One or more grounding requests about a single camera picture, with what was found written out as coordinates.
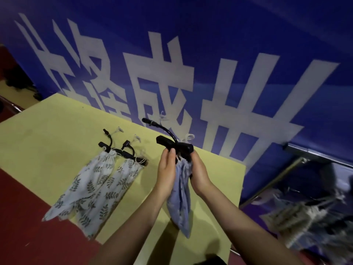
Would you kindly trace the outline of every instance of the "yellow tabletop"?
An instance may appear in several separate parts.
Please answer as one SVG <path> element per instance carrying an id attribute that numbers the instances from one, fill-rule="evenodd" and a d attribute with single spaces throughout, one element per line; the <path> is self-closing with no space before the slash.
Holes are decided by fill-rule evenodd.
<path id="1" fill-rule="evenodd" d="M 142 143 L 132 146 L 145 151 L 149 164 L 136 178 L 96 240 L 104 243 L 137 209 L 156 181 L 163 146 L 156 144 L 160 133 L 115 115 L 55 94 L 0 123 L 0 168 L 52 205 L 72 183 L 77 172 L 109 144 L 103 128 L 113 132 L 116 145 L 132 141 L 137 134 Z M 245 166 L 196 148 L 213 183 L 236 205 L 239 203 Z M 123 162 L 118 159 L 116 167 Z M 205 203 L 191 191 L 191 236 L 186 239 L 170 225 L 166 205 L 162 207 L 135 264 L 146 264 L 161 253 L 172 251 L 170 264 L 193 264 L 214 253 L 227 261 L 230 242 Z"/>

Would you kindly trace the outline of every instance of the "light blue cloth bag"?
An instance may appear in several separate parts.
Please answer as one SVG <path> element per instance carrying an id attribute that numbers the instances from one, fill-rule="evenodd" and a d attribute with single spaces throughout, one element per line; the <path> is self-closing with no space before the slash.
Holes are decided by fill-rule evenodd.
<path id="1" fill-rule="evenodd" d="M 189 213 L 191 201 L 188 181 L 191 173 L 192 163 L 183 158 L 178 160 L 173 190 L 167 199 L 170 217 L 187 238 L 190 237 Z"/>

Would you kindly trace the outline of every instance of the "hand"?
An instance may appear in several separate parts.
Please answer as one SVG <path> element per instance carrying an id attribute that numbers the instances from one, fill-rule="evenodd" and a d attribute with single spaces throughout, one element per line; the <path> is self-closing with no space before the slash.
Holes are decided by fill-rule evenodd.
<path id="1" fill-rule="evenodd" d="M 191 186 L 198 196 L 201 196 L 205 189 L 212 185 L 208 177 L 206 166 L 201 160 L 198 153 L 194 150 L 191 153 L 192 160 L 192 177 L 190 178 Z"/>
<path id="2" fill-rule="evenodd" d="M 175 149 L 164 149 L 158 165 L 157 182 L 154 189 L 166 200 L 175 181 Z"/>

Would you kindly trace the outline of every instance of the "blue wall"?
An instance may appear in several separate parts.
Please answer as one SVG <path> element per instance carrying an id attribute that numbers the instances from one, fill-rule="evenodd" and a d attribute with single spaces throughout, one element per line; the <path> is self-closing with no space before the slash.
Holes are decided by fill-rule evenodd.
<path id="1" fill-rule="evenodd" d="M 156 119 L 167 111 L 170 120 L 162 124 L 170 125 L 179 138 L 192 133 L 197 147 L 248 166 L 242 199 L 292 159 L 281 149 L 285 141 L 353 161 L 351 0 L 1 0 L 0 4 L 1 42 L 44 96 L 60 91 L 138 124 L 141 115 Z M 95 38 L 95 52 L 84 48 L 87 37 Z M 151 45 L 156 46 L 154 54 Z M 137 59 L 130 62 L 130 69 L 129 57 Z M 152 69 L 144 61 L 160 66 Z M 304 77 L 307 86 L 299 86 Z M 133 84 L 146 92 L 138 97 L 140 90 Z M 146 98 L 148 93 L 154 95 Z M 307 100 L 300 100 L 305 95 Z M 171 104 L 178 100 L 174 113 L 168 99 Z M 292 116 L 276 115 L 281 110 Z"/>

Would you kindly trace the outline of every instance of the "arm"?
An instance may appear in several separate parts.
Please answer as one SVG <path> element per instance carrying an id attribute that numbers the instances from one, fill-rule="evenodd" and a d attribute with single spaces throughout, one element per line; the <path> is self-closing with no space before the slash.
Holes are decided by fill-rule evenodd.
<path id="1" fill-rule="evenodd" d="M 152 192 L 128 220 L 102 245 L 90 265 L 133 264 L 149 235 L 175 180 L 175 149 L 165 149 Z"/>
<path id="2" fill-rule="evenodd" d="M 191 154 L 191 185 L 247 264 L 302 265 L 303 263 L 281 242 L 238 209 L 210 181 L 206 167 L 197 152 Z"/>

